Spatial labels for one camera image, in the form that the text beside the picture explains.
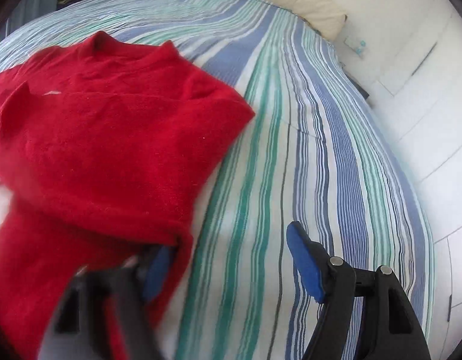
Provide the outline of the red knit sweater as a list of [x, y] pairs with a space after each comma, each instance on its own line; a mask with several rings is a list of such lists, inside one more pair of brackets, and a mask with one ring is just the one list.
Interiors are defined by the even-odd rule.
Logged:
[[162, 319], [188, 267], [194, 204], [254, 117], [231, 87], [171, 42], [95, 33], [0, 73], [0, 328], [35, 359], [72, 275], [119, 266], [146, 245], [176, 251], [149, 302]]

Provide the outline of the blue green striped bedspread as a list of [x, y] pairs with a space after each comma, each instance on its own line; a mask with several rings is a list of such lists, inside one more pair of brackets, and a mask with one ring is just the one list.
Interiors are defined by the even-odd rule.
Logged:
[[0, 72], [99, 30], [172, 41], [255, 111], [199, 203], [193, 262], [159, 328], [167, 358], [303, 355], [320, 308], [286, 244], [294, 220], [353, 267], [391, 267], [430, 330], [430, 229], [332, 44], [266, 0], [86, 0], [2, 41]]

